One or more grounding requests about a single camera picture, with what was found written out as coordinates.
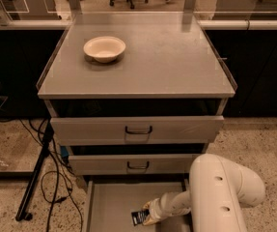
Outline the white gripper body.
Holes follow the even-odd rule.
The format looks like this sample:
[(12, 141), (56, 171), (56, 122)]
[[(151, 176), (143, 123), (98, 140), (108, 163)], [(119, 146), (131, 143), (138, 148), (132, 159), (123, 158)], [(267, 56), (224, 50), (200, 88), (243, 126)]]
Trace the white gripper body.
[(162, 221), (172, 214), (170, 201), (165, 196), (150, 201), (148, 210), (149, 221)]

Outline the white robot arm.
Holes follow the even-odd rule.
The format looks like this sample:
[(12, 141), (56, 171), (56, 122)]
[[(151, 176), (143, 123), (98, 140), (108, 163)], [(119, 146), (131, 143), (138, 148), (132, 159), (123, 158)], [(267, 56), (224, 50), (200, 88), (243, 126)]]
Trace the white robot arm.
[(190, 214), (194, 232), (247, 232), (242, 207), (265, 199), (265, 185), (253, 170), (213, 154), (198, 156), (189, 171), (189, 190), (166, 192), (147, 202), (143, 224)]

